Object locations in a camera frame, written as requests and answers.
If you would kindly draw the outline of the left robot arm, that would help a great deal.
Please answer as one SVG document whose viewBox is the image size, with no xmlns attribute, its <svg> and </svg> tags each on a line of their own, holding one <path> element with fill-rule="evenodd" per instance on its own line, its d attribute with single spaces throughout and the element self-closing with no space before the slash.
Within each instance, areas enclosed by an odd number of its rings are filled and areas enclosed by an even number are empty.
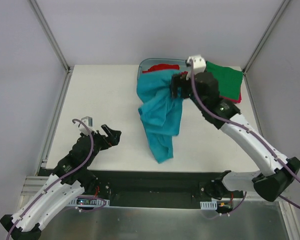
<svg viewBox="0 0 300 240">
<path fill-rule="evenodd" d="M 80 137 L 49 175 L 46 183 L 33 198 L 14 214 L 0 219 L 7 230 L 6 239 L 37 240 L 47 224 L 74 198 L 89 195 L 97 185 L 96 176 L 88 170 L 100 151 L 117 146 L 122 132 L 103 124 L 100 134 L 83 121 L 79 124 Z"/>
</svg>

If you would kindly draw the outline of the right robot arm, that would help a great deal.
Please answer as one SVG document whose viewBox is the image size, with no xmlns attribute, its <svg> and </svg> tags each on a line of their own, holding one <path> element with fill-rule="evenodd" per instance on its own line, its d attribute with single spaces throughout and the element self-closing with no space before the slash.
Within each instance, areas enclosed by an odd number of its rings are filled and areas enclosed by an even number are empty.
<svg viewBox="0 0 300 240">
<path fill-rule="evenodd" d="M 185 73 L 172 75 L 171 97 L 191 99 L 205 120 L 234 140 L 259 168 L 255 172 L 225 171 L 215 179 L 216 196 L 233 191 L 254 191 L 266 201 L 275 201 L 296 179 L 300 160 L 289 158 L 271 146 L 246 120 L 240 109 L 219 93 L 218 81 L 209 72 L 194 79 Z"/>
</svg>

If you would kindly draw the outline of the teal t shirt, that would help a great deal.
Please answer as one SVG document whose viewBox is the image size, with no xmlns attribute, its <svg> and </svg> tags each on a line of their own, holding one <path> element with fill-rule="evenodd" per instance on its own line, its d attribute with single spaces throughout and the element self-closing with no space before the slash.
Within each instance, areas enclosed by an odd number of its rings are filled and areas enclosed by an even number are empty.
<svg viewBox="0 0 300 240">
<path fill-rule="evenodd" d="M 138 108 L 148 145 L 158 163 L 173 158 L 173 140 L 180 131 L 183 100 L 172 98 L 172 75 L 179 70 L 166 69 L 143 73 L 137 80 L 136 93 L 142 101 Z"/>
</svg>

